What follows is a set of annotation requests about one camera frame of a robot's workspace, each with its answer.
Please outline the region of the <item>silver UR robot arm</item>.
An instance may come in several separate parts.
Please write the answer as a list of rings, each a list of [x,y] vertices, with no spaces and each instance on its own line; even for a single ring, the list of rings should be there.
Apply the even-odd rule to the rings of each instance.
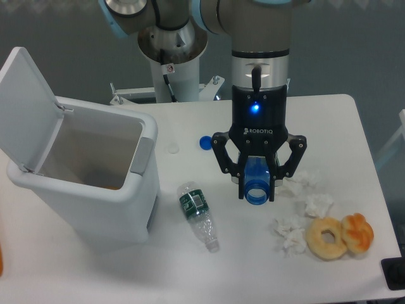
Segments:
[[[221,171],[254,205],[273,201],[306,150],[285,125],[292,10],[298,1],[101,1],[118,35],[137,34],[156,101],[195,101],[208,33],[232,41],[232,125],[211,146]]]

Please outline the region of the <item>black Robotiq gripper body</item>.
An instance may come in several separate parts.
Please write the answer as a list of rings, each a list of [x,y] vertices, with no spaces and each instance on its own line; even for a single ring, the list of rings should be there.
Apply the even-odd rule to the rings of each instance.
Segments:
[[[240,152],[274,155],[287,141],[287,86],[254,92],[232,87],[232,125],[229,138]]]

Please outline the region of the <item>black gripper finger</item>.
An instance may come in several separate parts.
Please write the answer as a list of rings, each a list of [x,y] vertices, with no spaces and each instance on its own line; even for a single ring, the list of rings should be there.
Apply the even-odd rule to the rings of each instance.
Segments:
[[[231,140],[239,151],[237,163],[234,163],[226,149],[227,142]],[[236,140],[229,137],[228,132],[216,132],[211,138],[211,145],[221,171],[230,174],[238,180],[238,197],[244,198],[245,166],[247,163],[247,138],[237,136]]]
[[[277,151],[285,142],[289,144],[291,153],[289,159],[283,165],[280,165]],[[275,199],[275,182],[294,175],[306,148],[307,139],[302,135],[289,134],[286,138],[272,136],[265,139],[265,159],[270,174],[269,201],[274,201]]]

